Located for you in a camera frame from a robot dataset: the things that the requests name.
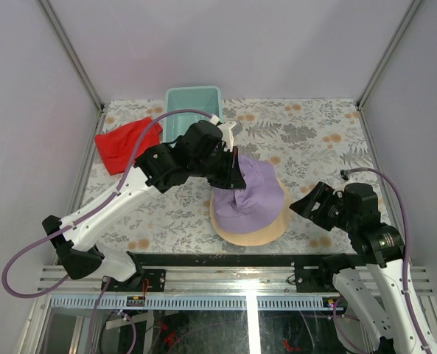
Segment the red cloth hat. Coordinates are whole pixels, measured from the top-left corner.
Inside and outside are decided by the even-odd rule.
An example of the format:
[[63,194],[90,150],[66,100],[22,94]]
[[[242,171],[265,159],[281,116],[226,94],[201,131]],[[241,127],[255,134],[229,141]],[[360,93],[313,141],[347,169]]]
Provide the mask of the red cloth hat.
[[99,156],[111,176],[125,171],[138,138],[152,121],[145,117],[95,136]]

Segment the lavender hat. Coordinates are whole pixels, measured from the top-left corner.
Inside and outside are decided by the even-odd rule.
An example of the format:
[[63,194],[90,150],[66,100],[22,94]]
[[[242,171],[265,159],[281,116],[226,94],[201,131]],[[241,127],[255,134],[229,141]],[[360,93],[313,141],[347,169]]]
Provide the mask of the lavender hat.
[[212,190],[212,215],[219,229],[232,234],[259,231],[277,219],[284,207],[272,164],[241,155],[240,172],[246,184],[243,190]]

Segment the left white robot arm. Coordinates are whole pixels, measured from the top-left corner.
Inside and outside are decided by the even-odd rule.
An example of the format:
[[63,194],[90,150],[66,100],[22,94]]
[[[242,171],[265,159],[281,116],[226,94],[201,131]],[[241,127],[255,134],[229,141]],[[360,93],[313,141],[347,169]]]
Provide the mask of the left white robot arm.
[[201,120],[190,125],[173,142],[146,149],[125,171],[118,185],[111,186],[76,212],[46,218],[42,225],[61,265],[73,280],[91,274],[111,277],[126,290],[139,289],[144,271],[135,255],[97,245],[105,230],[149,198],[184,184],[190,177],[205,178],[222,190],[246,187],[234,145],[242,129],[236,121]]

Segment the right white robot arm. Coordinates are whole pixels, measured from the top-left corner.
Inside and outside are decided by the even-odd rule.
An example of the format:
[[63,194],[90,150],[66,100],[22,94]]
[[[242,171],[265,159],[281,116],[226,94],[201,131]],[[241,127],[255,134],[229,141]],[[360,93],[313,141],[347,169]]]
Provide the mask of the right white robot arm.
[[399,231],[381,221],[378,197],[369,184],[347,184],[337,191],[323,182],[290,205],[299,216],[330,231],[347,233],[380,293],[362,283],[347,254],[325,257],[314,280],[338,291],[368,334],[373,353],[437,353],[437,341],[417,299],[405,243]]

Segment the black beige cap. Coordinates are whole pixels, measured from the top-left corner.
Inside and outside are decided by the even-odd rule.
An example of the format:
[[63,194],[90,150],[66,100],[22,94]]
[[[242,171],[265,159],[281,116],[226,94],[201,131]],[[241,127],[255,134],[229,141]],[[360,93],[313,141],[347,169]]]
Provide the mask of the black beige cap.
[[247,234],[232,234],[228,232],[224,232],[219,229],[217,222],[212,215],[213,207],[210,204],[210,216],[211,222],[214,227],[216,233],[221,236],[224,240],[229,243],[233,243],[238,246],[263,246],[265,244],[271,243],[274,240],[281,237],[285,231],[287,230],[290,222],[292,220],[292,212],[289,208],[291,204],[291,196],[287,190],[287,188],[283,185],[283,183],[279,181],[280,187],[284,190],[284,207],[280,212],[277,219],[272,222],[270,225],[266,226],[263,229],[260,229],[256,232],[251,232]]

